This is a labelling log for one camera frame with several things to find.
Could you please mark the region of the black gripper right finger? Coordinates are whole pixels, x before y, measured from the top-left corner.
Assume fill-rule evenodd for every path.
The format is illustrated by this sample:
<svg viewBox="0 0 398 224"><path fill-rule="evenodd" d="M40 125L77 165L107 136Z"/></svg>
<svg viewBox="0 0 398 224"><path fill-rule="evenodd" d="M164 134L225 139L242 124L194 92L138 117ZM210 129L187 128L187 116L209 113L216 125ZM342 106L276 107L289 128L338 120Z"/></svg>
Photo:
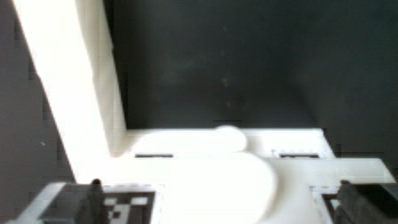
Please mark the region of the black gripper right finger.
<svg viewBox="0 0 398 224"><path fill-rule="evenodd" d="M335 224L398 224L398 183L342 181Z"/></svg>

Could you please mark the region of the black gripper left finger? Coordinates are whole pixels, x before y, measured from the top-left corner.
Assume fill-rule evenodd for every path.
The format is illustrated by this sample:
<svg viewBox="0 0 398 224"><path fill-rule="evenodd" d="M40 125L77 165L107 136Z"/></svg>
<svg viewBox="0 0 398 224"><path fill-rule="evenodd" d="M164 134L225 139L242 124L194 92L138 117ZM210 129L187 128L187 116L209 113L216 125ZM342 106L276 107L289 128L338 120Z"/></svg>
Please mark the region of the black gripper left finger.
<svg viewBox="0 0 398 224"><path fill-rule="evenodd" d="M106 192L102 181L90 184L68 184L42 213L43 224L106 224Z"/></svg>

